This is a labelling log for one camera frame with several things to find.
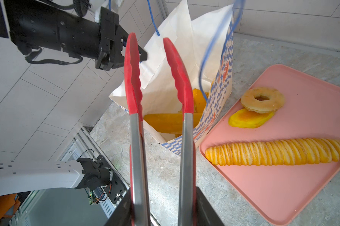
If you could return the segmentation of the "ring doughnut bread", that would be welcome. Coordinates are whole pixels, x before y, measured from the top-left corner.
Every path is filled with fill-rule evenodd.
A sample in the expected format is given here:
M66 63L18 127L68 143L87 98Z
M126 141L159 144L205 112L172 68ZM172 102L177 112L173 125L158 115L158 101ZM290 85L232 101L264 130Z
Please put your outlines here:
M241 97L241 104L248 111L265 114L283 107L285 97L277 89L258 87L247 90Z

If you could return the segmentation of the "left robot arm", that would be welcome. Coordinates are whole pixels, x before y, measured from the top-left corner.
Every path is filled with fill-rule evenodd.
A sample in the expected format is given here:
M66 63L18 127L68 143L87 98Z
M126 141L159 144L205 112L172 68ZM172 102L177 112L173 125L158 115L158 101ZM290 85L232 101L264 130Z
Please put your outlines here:
M119 24L119 16L101 7L99 21L85 19L89 1L74 1L61 6L52 1L0 1L0 37L9 38L32 65L66 66L66 61L37 60L44 48L64 51L78 64L85 57L95 60L95 67L109 71L122 67L126 99L130 110L130 168L133 192L144 192L144 150L139 64L147 52L138 46L135 34ZM90 188L110 181L110 171L89 158L63 162L0 162L0 196L49 188Z

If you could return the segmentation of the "checkered paper bag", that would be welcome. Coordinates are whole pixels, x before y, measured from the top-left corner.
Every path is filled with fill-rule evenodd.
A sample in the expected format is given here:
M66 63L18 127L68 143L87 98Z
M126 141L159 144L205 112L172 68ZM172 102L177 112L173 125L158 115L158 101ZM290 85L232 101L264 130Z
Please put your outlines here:
M177 98L163 39L169 38L175 45L192 90L199 89L207 102L203 113L194 113L200 118L193 128L195 149L210 131L232 91L233 31L236 26L233 9L233 6L227 6L191 20L187 1L182 1L161 24L159 34L149 40L144 48L147 60L139 64L143 115L180 112L182 104ZM128 112L124 81L110 98ZM162 146L181 154L181 134L160 133L146 121L143 128Z

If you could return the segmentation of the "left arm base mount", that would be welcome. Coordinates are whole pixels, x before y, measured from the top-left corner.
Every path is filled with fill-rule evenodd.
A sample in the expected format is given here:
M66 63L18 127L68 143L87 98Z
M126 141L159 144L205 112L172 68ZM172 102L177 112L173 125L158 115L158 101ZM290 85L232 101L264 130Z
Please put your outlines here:
M95 191L95 189L104 186L105 189L98 199L103 201L107 198L112 204L116 204L123 197L127 188L103 155L99 155L95 160L78 158L77 162L83 167L84 177L75 189L88 188L90 191Z

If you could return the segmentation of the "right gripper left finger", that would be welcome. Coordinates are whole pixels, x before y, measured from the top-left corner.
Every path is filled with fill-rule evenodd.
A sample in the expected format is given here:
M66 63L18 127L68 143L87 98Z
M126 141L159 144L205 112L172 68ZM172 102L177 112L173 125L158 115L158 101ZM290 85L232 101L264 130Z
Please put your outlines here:
M104 226L131 226L132 225L132 200L131 189L128 190L120 201L120 204L115 208L111 217Z

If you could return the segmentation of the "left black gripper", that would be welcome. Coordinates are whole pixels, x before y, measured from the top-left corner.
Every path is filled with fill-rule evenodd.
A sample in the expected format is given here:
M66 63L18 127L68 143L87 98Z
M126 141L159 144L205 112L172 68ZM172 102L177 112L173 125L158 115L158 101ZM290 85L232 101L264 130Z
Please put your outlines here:
M119 15L102 7L99 24L100 47L95 67L104 71L123 67L122 49L127 46L128 33L119 25Z

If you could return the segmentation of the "long oval bread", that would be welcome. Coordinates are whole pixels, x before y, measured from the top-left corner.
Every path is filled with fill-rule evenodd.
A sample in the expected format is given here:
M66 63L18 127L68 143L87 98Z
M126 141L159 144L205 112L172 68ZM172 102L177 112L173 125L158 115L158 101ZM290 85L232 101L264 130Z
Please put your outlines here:
M144 120L160 133L182 134L183 114L149 114Z

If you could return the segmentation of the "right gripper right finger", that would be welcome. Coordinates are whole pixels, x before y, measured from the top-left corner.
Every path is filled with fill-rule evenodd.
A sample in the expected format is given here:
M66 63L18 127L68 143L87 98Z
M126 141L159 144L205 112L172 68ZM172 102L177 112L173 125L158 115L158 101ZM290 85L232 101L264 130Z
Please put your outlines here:
M199 187L196 187L196 225L224 226L224 223Z

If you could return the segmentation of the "red tongs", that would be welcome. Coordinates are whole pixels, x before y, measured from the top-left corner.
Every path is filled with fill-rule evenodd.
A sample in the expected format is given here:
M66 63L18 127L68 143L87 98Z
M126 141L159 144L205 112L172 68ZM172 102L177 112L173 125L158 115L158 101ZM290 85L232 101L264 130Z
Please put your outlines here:
M182 104L183 114L178 225L196 224L196 160L193 128L200 118L194 114L193 90L186 67L172 41L163 39L166 59L175 80L177 98ZM135 33L128 36L124 59L124 82L128 112L130 115L130 185L132 200L132 225L150 225L150 202L146 169L143 98L140 81L140 53Z

